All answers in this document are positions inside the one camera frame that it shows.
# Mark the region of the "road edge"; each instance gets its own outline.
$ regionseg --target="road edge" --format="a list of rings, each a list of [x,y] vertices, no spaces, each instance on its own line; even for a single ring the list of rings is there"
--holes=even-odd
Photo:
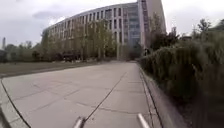
[[[3,78],[0,77],[0,109],[3,120],[1,120],[4,128],[31,128],[27,121],[23,118],[18,111],[13,101],[11,100],[7,90],[2,82]]]

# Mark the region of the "curb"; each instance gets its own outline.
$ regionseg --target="curb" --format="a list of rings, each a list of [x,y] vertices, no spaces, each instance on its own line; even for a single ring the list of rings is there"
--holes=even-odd
[[[147,85],[147,90],[151,95],[152,101],[154,102],[156,108],[155,110],[157,110],[162,127],[187,128],[183,117],[177,111],[175,106],[170,102],[169,98],[162,92],[162,90],[160,90],[156,82],[146,75],[140,65],[139,68],[142,73],[143,79]]]

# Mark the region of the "tree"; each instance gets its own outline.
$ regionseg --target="tree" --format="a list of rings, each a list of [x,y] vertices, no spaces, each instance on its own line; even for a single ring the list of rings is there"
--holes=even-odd
[[[7,53],[3,50],[0,50],[0,63],[5,63],[7,61]]]
[[[34,61],[37,62],[40,59],[40,53],[38,53],[37,51],[33,51],[32,57],[33,57]]]
[[[213,28],[213,30],[224,30],[224,19],[220,20],[220,22]]]
[[[201,19],[200,23],[198,24],[198,28],[200,32],[206,32],[211,27],[211,23],[206,21],[205,19]]]
[[[48,54],[48,43],[49,43],[49,34],[48,31],[45,30],[42,33],[42,40],[41,40],[41,48],[43,57],[46,59]]]

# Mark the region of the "building facade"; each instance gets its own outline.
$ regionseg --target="building facade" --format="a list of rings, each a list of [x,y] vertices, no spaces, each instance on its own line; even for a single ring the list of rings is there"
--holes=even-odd
[[[140,22],[140,38],[141,45],[144,48],[150,46],[150,22],[149,18],[157,15],[161,22],[161,29],[166,33],[165,16],[161,0],[138,0],[139,22]]]
[[[108,23],[107,28],[113,33],[118,46],[134,46],[137,43],[145,46],[147,42],[146,37],[149,33],[149,22],[147,17],[152,16],[154,9],[154,6],[151,6],[150,4],[158,4],[158,2],[150,1],[160,0],[139,0],[135,3],[111,5],[90,10],[67,18],[48,27],[46,30],[51,37],[67,40],[72,38],[75,25],[85,25],[93,21],[106,20]],[[161,15],[163,15],[163,10],[161,9],[162,8],[155,9],[154,12],[160,10],[158,12],[161,12]],[[118,56],[121,52],[122,49],[118,48]]]

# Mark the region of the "pavement joint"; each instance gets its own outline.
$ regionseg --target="pavement joint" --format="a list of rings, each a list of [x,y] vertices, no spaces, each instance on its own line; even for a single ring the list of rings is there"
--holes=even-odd
[[[127,92],[127,93],[144,93],[143,91],[127,91],[127,90],[120,90],[120,89],[114,89],[114,92]]]
[[[12,104],[12,107],[15,109],[16,113],[19,115],[19,117],[22,119],[22,121],[26,124],[27,127],[31,128],[31,126],[26,122],[26,120],[24,119],[24,117],[22,116],[22,114],[20,113],[20,111],[16,108],[15,104],[13,103],[11,97],[9,96],[8,92],[7,92],[7,89],[5,88],[4,86],[4,83],[3,83],[3,78],[0,79],[0,84],[2,85],[8,99],[9,99],[9,102]]]
[[[107,99],[107,97],[112,93],[112,91],[114,90],[114,88],[120,83],[120,81],[122,80],[122,78],[125,76],[127,72],[125,72],[120,80],[114,85],[114,87],[111,89],[111,91],[106,95],[106,97],[100,102],[100,104],[96,107],[95,110],[93,110],[93,112],[86,118],[86,121],[93,115],[93,113],[100,107],[100,105]]]
[[[99,110],[105,110],[105,111],[110,111],[110,112],[117,112],[117,113],[124,113],[124,114],[131,114],[131,115],[137,115],[139,114],[139,112],[126,112],[126,111],[119,111],[119,110],[113,110],[113,109],[109,109],[109,108],[99,108]]]
[[[41,107],[39,107],[39,108],[36,108],[36,109],[34,109],[34,110],[32,110],[32,111],[29,111],[28,113],[35,112],[35,111],[37,111],[37,110],[46,108],[46,107],[48,107],[48,106],[50,106],[50,105],[52,105],[52,104],[54,104],[54,103],[56,103],[56,102],[59,102],[60,100],[64,100],[64,98],[59,98],[59,99],[57,99],[57,100],[55,100],[55,101],[52,101],[52,102],[50,102],[50,103],[48,103],[48,104],[46,104],[46,105],[43,105],[43,106],[41,106]]]

